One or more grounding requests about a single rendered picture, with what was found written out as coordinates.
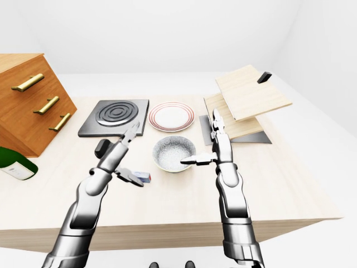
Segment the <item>green wine bottle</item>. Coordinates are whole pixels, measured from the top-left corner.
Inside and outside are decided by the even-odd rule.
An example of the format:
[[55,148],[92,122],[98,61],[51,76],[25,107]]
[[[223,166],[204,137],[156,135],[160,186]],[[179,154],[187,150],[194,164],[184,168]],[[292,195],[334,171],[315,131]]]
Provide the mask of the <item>green wine bottle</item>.
[[18,180],[27,180],[38,172],[38,167],[21,153],[0,147],[0,170]]

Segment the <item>silver robot right hand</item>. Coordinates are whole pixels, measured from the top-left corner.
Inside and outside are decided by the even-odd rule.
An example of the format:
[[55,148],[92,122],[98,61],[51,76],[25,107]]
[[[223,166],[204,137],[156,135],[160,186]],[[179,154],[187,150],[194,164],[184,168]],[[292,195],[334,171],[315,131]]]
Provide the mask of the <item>silver robot right hand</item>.
[[180,160],[181,164],[196,164],[197,166],[208,165],[215,162],[217,165],[233,162],[233,151],[228,134],[224,130],[225,124],[217,108],[213,109],[211,120],[211,141],[213,142],[212,153],[192,155]]

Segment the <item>grey speckled bowl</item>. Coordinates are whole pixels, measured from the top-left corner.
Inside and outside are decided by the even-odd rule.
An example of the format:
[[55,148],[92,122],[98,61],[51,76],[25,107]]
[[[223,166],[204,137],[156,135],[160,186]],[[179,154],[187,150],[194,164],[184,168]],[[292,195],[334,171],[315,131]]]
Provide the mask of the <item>grey speckled bowl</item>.
[[162,138],[155,144],[152,151],[155,164],[169,173],[180,173],[188,169],[190,165],[182,164],[180,161],[195,154],[195,145],[182,136]]

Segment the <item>wooden cabinet with drawers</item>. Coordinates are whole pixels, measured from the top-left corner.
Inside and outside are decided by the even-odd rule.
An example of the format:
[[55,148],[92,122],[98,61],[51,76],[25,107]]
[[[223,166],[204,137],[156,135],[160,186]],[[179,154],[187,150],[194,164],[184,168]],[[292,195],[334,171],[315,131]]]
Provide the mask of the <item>wooden cabinet with drawers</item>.
[[38,157],[75,111],[42,53],[0,54],[0,146]]

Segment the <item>wooden cabinet drawer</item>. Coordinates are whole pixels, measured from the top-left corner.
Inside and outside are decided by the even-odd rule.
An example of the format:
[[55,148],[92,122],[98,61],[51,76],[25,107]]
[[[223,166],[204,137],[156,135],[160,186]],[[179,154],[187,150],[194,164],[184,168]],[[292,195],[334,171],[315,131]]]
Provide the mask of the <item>wooden cabinet drawer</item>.
[[[0,101],[24,99],[38,91],[46,82],[51,68],[42,54],[0,54]],[[36,75],[44,76],[24,92],[13,90]]]
[[76,106],[55,75],[39,73],[20,92],[12,83],[0,86],[0,122],[19,135],[59,131]]
[[56,136],[49,130],[61,120],[60,116],[74,114],[76,107],[71,98],[60,100],[44,115],[33,113],[46,103],[49,97],[37,97],[0,114],[0,146],[20,152],[27,157],[38,157]]

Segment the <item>small cream cheese box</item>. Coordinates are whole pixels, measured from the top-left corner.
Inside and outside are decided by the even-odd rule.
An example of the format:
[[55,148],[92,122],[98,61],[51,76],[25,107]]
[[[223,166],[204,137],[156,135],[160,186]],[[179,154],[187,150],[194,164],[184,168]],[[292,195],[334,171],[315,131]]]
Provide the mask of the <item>small cream cheese box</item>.
[[133,171],[132,174],[136,176],[142,183],[150,183],[151,175],[150,173],[145,173],[141,171]]

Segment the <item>pale wooden rack grey base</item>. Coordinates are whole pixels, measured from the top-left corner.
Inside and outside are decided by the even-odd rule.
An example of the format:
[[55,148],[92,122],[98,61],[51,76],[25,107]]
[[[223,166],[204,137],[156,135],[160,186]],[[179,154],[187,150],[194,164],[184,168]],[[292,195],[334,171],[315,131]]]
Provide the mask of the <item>pale wooden rack grey base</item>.
[[269,80],[258,84],[260,73],[252,65],[244,66],[215,79],[219,93],[204,97],[207,115],[200,116],[205,145],[211,145],[213,109],[217,108],[231,142],[271,143],[257,116],[283,107],[290,101]]

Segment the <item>small black block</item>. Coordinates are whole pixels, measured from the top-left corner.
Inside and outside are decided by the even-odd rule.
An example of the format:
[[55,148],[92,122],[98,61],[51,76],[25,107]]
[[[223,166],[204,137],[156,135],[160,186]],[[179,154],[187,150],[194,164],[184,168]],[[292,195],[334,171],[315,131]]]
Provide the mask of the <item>small black block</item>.
[[262,83],[265,83],[267,82],[270,77],[272,76],[272,73],[268,72],[268,71],[265,71],[261,76],[260,78],[257,80],[257,83],[258,84],[262,84]]

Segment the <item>round black stove knob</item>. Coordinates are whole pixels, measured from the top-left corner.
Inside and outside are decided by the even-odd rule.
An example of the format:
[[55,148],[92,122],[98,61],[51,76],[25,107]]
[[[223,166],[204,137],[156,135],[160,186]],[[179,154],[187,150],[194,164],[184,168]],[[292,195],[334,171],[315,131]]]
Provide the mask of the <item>round black stove knob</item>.
[[106,151],[111,147],[112,143],[108,139],[102,139],[94,150],[94,154],[98,159],[101,159]]

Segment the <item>silver robot left hand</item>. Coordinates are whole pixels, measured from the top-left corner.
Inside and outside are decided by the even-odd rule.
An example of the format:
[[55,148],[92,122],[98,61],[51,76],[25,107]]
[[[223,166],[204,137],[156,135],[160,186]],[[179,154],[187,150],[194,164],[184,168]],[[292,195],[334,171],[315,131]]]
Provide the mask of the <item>silver robot left hand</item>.
[[135,121],[123,134],[120,140],[109,149],[107,149],[104,156],[100,159],[98,168],[101,168],[108,173],[115,173],[118,178],[125,181],[126,183],[132,183],[135,186],[144,187],[144,184],[138,179],[129,169],[120,167],[119,164],[121,160],[125,157],[128,152],[129,143],[136,137],[136,132],[139,128],[140,122]]

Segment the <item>flat dark stove plate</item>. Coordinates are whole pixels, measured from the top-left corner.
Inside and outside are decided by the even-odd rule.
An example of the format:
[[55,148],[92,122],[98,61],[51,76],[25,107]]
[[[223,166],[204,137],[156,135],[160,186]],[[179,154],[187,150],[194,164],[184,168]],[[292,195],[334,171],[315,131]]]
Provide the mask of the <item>flat dark stove plate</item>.
[[121,136],[139,122],[137,136],[144,133],[148,99],[100,100],[78,131],[79,137]]

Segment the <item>white plate with red rings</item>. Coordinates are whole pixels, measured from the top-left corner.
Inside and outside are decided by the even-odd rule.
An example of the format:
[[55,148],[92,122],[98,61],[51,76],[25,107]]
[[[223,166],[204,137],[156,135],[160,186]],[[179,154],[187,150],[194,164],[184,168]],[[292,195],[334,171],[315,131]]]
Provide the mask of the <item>white plate with red rings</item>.
[[195,112],[190,106],[182,102],[164,102],[151,109],[148,120],[150,125],[157,130],[177,132],[193,124]]

